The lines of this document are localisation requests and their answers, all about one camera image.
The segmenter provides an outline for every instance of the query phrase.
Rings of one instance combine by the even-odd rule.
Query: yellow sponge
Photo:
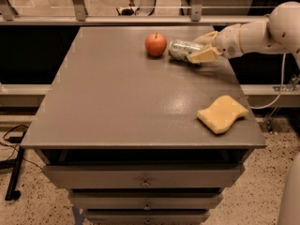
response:
[[[207,109],[199,110],[197,117],[214,133],[226,132],[239,118],[246,116],[248,110],[230,96],[217,98]]]

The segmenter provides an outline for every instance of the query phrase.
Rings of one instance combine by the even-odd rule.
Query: gray tabletop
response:
[[[249,109],[226,59],[189,66],[147,55],[146,36],[193,40],[212,27],[84,27],[60,67],[24,148],[257,148],[265,140],[252,112],[222,135],[196,118],[230,95]]]

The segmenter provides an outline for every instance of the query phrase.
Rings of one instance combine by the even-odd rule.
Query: apple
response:
[[[161,56],[167,48],[167,39],[160,33],[150,34],[144,41],[147,52],[152,56]]]

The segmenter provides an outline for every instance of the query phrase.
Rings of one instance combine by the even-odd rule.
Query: speckled floor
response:
[[[246,170],[237,182],[223,191],[224,199],[202,225],[275,225],[287,171],[300,151],[299,126],[289,110],[273,120],[275,134],[269,134],[257,116],[267,141],[265,149],[256,150],[246,161]],[[2,127],[1,138],[6,130]],[[6,159],[11,148],[0,148],[0,159]],[[31,150],[25,158],[39,166],[43,163]],[[24,161],[17,189],[18,201],[5,201],[11,170],[0,172],[0,224],[75,224],[68,193],[57,189],[40,172]],[[91,224],[85,220],[84,225]]]

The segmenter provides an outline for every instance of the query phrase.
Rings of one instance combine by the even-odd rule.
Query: drawer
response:
[[[69,200],[78,208],[87,209],[206,209],[215,208],[222,200],[221,194],[196,191],[100,191],[94,193],[69,192]]]
[[[243,165],[46,166],[58,188],[227,188]]]
[[[189,223],[199,225],[209,217],[209,212],[199,211],[85,211],[85,217],[90,222],[106,223],[140,223],[151,225],[161,222]]]

